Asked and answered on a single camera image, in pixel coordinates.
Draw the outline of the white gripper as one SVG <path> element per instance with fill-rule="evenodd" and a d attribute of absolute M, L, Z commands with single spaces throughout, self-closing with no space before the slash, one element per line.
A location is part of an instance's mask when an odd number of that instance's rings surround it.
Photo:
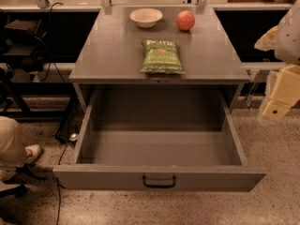
<path fill-rule="evenodd" d="M 300 67 L 287 66 L 277 73 L 273 99 L 262 104 L 262 117 L 269 121 L 281 120 L 300 99 Z"/>

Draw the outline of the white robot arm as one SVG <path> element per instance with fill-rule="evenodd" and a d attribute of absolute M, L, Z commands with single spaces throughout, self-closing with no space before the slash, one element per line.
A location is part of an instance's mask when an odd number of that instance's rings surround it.
<path fill-rule="evenodd" d="M 286 64 L 278 72 L 269 73 L 260 107 L 261 122 L 276 123 L 300 100 L 300 0 L 256 41 L 254 48 L 273 50 L 276 59 Z"/>

